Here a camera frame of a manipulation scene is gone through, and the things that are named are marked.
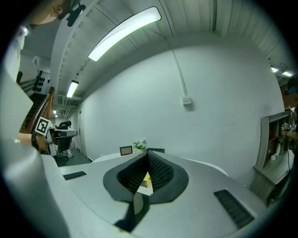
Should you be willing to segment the short ceiling light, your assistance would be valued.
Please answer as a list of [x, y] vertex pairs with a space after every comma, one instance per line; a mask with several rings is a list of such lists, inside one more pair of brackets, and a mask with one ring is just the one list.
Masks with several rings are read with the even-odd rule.
[[71, 81], [70, 86], [68, 88], [67, 95], [66, 95], [67, 98], [72, 98], [72, 96], [73, 96], [75, 90], [77, 89], [78, 85], [79, 85], [79, 82], [77, 82], [75, 80]]

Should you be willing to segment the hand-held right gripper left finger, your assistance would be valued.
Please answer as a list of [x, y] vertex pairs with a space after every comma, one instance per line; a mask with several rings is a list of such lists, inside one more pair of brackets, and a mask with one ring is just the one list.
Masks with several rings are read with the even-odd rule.
[[129, 233], [114, 225], [125, 217], [129, 205], [113, 200], [103, 184], [108, 170], [138, 155], [61, 168], [52, 157], [42, 157], [50, 190], [70, 238], [149, 238], [143, 231]]

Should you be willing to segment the white wall conduit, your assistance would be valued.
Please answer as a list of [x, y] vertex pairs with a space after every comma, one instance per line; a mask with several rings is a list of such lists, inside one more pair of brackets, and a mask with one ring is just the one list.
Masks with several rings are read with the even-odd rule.
[[179, 75], [179, 78], [180, 78], [180, 81], [181, 81], [181, 85], [182, 85], [182, 89], [183, 89], [183, 95], [187, 96], [187, 90], [186, 90], [186, 87], [185, 87], [185, 82], [184, 82], [184, 79], [183, 79], [181, 68], [180, 68], [179, 63], [177, 61], [174, 50], [171, 49], [171, 52], [172, 52], [173, 59], [174, 59], [174, 62], [175, 62], [175, 65], [176, 65], [176, 68], [177, 68], [177, 71], [178, 71], [178, 75]]

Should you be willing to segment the yellow plastic tray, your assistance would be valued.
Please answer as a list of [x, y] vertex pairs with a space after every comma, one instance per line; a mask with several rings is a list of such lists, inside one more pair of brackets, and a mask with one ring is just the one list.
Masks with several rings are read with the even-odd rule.
[[146, 173], [146, 175], [145, 175], [145, 177], [144, 177], [144, 179], [143, 179], [143, 183], [142, 183], [142, 185], [143, 185], [144, 187], [147, 187], [147, 188], [149, 188], [149, 186], [151, 185], [151, 177], [150, 177], [150, 175], [149, 175], [148, 172]]

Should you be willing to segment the wooden chair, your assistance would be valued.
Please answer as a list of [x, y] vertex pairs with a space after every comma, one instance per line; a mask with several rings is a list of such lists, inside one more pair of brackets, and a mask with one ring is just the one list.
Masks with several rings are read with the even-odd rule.
[[23, 73], [21, 71], [18, 72], [17, 83], [25, 93], [28, 93], [29, 98], [33, 102], [20, 128], [20, 133], [32, 134], [39, 117], [50, 119], [54, 88], [50, 87], [45, 94], [41, 93], [43, 86], [50, 85], [50, 80], [46, 80], [42, 74], [43, 71], [39, 71], [36, 78], [22, 82], [21, 77]]

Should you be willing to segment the flower pot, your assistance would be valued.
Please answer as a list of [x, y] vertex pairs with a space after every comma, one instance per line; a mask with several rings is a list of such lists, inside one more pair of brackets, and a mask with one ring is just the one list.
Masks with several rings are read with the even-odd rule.
[[147, 141], [145, 139], [137, 140], [133, 143], [133, 147], [138, 152], [143, 152], [146, 150]]

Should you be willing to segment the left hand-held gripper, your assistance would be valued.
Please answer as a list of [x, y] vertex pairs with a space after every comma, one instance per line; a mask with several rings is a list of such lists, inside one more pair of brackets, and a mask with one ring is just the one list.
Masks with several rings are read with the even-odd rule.
[[56, 154], [54, 144], [54, 128], [50, 120], [39, 117], [34, 132], [31, 134], [31, 145], [40, 154]]

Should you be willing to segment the grey shelf unit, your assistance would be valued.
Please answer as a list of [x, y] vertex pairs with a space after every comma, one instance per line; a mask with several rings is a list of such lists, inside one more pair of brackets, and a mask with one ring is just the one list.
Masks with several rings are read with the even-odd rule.
[[290, 128], [290, 113], [261, 118], [261, 137], [250, 190], [266, 205], [281, 196], [293, 165], [289, 139], [281, 132]]

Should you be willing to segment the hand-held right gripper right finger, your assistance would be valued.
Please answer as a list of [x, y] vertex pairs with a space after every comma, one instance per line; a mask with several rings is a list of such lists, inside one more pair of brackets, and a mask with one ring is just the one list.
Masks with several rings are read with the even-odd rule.
[[195, 160], [158, 152], [188, 174], [186, 189], [173, 202], [150, 205], [132, 234], [141, 238], [220, 238], [238, 231], [215, 192], [228, 190], [251, 214], [266, 210], [249, 189], [218, 169]]

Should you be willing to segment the person's left forearm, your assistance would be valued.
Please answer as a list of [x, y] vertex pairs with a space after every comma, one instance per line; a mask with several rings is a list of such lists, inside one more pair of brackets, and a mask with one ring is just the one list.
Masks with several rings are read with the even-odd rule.
[[32, 134], [18, 133], [18, 140], [26, 145], [32, 145]]

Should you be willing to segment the dark picture frame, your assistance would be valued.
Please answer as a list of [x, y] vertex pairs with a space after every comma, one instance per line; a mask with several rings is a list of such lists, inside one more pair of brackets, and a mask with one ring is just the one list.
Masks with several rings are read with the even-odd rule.
[[129, 155], [129, 154], [132, 154], [133, 153], [133, 149], [132, 149], [132, 146], [123, 146], [123, 147], [120, 147], [120, 155], [121, 156], [124, 156], [124, 155]]

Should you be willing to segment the long ceiling light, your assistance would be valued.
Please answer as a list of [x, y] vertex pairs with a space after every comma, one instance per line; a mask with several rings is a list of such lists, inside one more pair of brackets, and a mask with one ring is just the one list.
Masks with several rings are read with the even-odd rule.
[[107, 33], [93, 48], [88, 58], [97, 62], [117, 42], [148, 24], [160, 21], [161, 18], [157, 7], [149, 7], [132, 15]]

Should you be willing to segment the grey chair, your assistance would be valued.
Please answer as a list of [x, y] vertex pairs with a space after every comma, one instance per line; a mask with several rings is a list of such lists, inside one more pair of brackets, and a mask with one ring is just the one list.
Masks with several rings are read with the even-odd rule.
[[51, 138], [54, 143], [56, 153], [61, 153], [70, 148], [72, 138], [77, 136], [76, 130], [58, 130], [50, 129]]

